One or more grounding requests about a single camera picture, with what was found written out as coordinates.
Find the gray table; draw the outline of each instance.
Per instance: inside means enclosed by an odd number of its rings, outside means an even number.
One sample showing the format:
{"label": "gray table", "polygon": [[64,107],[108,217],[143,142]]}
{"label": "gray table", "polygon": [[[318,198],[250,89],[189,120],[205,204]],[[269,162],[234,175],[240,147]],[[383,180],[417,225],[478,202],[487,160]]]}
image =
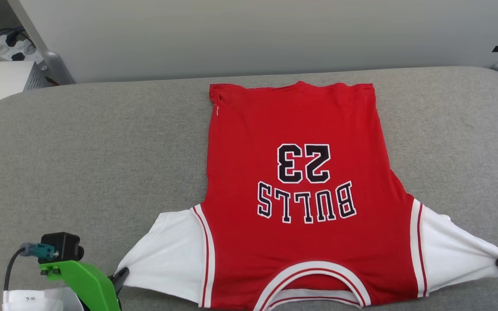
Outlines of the gray table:
{"label": "gray table", "polygon": [[[436,67],[51,87],[0,101],[0,295],[11,254],[48,232],[79,235],[84,260],[114,272],[162,211],[202,201],[210,83],[373,83],[391,165],[407,192],[498,246],[498,73]],[[57,287],[18,258],[11,289]],[[136,288],[125,311],[195,310]],[[351,310],[328,301],[277,310]],[[375,310],[498,310],[498,279]]]}

